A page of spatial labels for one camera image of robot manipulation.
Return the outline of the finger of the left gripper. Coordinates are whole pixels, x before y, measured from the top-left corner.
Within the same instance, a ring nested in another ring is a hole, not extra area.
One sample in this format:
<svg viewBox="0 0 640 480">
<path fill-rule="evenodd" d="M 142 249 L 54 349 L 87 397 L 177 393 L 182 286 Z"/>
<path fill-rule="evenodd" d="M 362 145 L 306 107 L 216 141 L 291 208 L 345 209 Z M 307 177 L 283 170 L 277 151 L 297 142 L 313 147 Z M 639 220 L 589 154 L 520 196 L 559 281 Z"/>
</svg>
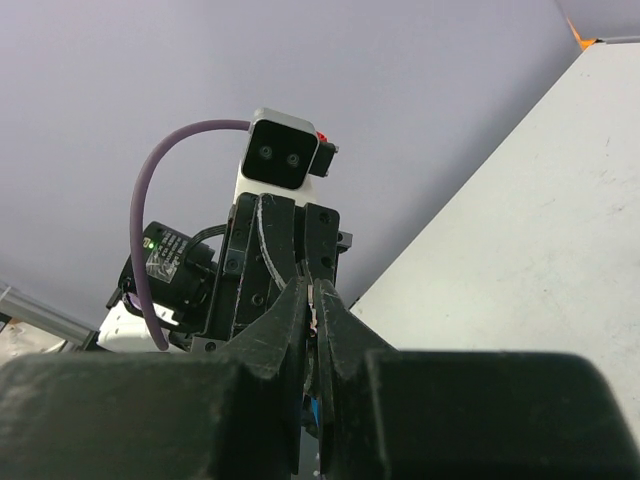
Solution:
<svg viewBox="0 0 640 480">
<path fill-rule="evenodd" d="M 295 202 L 274 194 L 260 194 L 257 201 L 259 247 L 267 270 L 279 290 L 297 273 L 294 231 Z"/>
<path fill-rule="evenodd" d="M 336 280 L 340 215 L 336 210 L 308 203 L 304 208 L 304 257 L 312 279 Z"/>
</svg>

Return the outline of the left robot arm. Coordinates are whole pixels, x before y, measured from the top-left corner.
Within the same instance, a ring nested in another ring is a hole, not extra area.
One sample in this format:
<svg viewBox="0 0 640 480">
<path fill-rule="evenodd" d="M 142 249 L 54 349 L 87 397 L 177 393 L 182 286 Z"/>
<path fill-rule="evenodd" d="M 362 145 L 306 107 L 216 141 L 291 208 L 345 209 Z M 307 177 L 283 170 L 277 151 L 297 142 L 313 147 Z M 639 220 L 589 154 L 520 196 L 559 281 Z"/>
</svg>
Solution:
<svg viewBox="0 0 640 480">
<path fill-rule="evenodd" d="M 228 220 L 188 236 L 158 222 L 143 232 L 154 309 L 173 353 L 213 351 L 240 334 L 302 278 L 303 319 L 316 279 L 335 281 L 352 245 L 328 207 L 243 193 Z"/>
</svg>

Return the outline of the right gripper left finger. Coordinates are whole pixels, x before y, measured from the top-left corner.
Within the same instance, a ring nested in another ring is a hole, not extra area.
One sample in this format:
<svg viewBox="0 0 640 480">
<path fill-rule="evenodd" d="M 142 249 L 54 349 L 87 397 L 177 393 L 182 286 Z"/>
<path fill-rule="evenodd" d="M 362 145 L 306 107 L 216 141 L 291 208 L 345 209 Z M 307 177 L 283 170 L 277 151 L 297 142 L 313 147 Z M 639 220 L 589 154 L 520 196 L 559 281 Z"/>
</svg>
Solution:
<svg viewBox="0 0 640 480">
<path fill-rule="evenodd" d="M 1 370 L 5 479 L 287 479 L 307 286 L 212 353 L 58 353 Z"/>
</svg>

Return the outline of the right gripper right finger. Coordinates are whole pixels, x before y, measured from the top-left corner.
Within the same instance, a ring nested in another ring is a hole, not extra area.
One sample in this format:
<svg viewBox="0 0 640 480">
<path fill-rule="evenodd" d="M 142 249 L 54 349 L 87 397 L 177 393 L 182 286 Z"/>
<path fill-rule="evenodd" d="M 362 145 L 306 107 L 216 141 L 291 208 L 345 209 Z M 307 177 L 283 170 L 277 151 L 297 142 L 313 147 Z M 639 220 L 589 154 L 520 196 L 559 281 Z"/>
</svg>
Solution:
<svg viewBox="0 0 640 480">
<path fill-rule="evenodd" d="M 314 286 L 328 479 L 635 479 L 603 375 L 549 352 L 403 351 Z"/>
</svg>

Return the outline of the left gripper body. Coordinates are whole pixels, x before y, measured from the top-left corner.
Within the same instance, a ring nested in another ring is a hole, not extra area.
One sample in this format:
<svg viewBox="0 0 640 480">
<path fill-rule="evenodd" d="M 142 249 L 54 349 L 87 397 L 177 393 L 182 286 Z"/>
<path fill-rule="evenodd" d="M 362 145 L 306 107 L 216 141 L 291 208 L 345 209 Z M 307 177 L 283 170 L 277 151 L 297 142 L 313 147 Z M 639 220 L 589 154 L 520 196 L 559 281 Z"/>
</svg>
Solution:
<svg viewBox="0 0 640 480">
<path fill-rule="evenodd" d="M 191 340 L 193 353 L 212 352 L 221 347 L 266 313 L 280 296 L 282 290 L 268 272 L 259 247 L 258 197 L 244 193 L 232 208 L 204 324 Z M 303 246 L 306 205 L 295 208 L 294 250 L 298 275 L 292 279 L 304 278 L 311 282 L 315 279 L 307 271 Z M 336 267 L 339 256 L 348 251 L 352 243 L 353 235 L 343 231 L 339 222 Z"/>
</svg>

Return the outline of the blue key tag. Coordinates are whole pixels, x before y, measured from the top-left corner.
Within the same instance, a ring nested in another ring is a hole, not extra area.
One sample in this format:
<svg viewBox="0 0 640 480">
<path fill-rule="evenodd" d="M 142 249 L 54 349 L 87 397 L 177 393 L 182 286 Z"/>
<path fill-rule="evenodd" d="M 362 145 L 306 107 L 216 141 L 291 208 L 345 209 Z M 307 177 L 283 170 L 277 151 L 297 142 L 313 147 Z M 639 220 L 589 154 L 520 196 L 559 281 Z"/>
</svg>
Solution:
<svg viewBox="0 0 640 480">
<path fill-rule="evenodd" d="M 301 425 L 314 438 L 319 432 L 319 402 L 315 396 L 303 395 Z"/>
</svg>

